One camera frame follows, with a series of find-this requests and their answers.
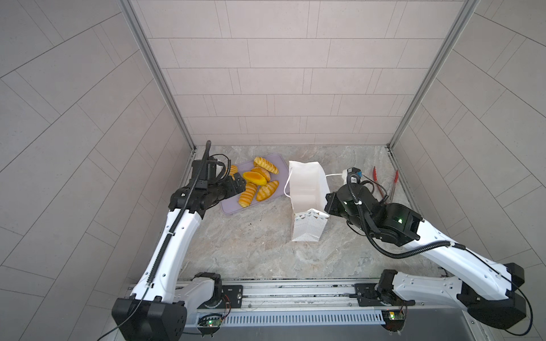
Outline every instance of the tray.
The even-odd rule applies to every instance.
[[[278,196],[284,195],[283,188],[288,181],[288,166],[286,165],[286,162],[284,162],[284,159],[279,153],[269,154],[264,156],[263,158],[273,163],[278,168],[278,174],[270,173],[271,181],[277,180],[278,187],[273,195],[265,199],[264,201],[256,201],[256,197],[254,197],[250,206],[259,204],[261,202],[268,202]],[[254,160],[243,162],[236,166],[239,169],[239,174],[242,176],[244,172],[249,172],[254,168]],[[290,185],[286,186],[286,193],[290,194]],[[229,199],[220,201],[220,207],[222,208],[222,212],[224,212],[225,214],[233,214],[237,211],[243,210],[241,205],[239,205],[238,201],[239,194],[236,196],[232,196]]]

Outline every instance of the bag handle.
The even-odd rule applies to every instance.
[[[284,184],[284,189],[282,190],[284,192],[284,195],[286,195],[290,199],[292,199],[292,197],[289,196],[288,194],[286,194],[286,186],[288,185],[288,181],[290,181],[290,176],[292,176],[292,171],[293,171],[293,169],[290,170],[290,173],[288,174],[288,179],[286,179],[286,183]]]

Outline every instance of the bread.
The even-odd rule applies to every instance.
[[[267,181],[271,181],[271,174],[269,174],[269,172],[262,167],[254,167],[251,171],[260,173]]]
[[[259,167],[265,168],[266,170],[270,171],[273,174],[278,174],[277,167],[275,167],[274,164],[272,164],[271,162],[267,161],[264,158],[256,157],[256,159],[254,159],[254,166],[259,166]]]
[[[258,194],[256,194],[256,200],[264,201],[265,199],[269,198],[277,190],[277,187],[278,187],[277,180],[268,182],[265,186],[261,186],[260,190],[258,191]]]
[[[256,172],[244,172],[242,177],[258,186],[263,186],[268,182],[262,174]]]
[[[239,205],[241,205],[243,208],[250,206],[252,203],[252,199],[254,199],[254,195],[256,194],[256,191],[258,190],[258,185],[252,182],[246,183],[246,190],[241,193],[241,196],[239,197]]]
[[[232,165],[230,168],[229,168],[229,175],[231,175],[233,177],[233,174],[237,173],[239,171],[239,169],[237,168],[237,166],[235,165]]]

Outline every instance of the white paper bag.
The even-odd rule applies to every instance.
[[[326,174],[320,163],[290,161],[288,182],[294,219],[293,242],[318,242],[330,215],[324,212],[330,193]]]

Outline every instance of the side wall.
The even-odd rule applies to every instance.
[[[0,339],[96,340],[190,150],[115,0],[1,1],[0,46]]]
[[[195,143],[378,145],[462,1],[132,5]]]
[[[495,261],[527,268],[529,336],[542,338],[545,18],[542,0],[482,0],[394,148],[426,219]]]

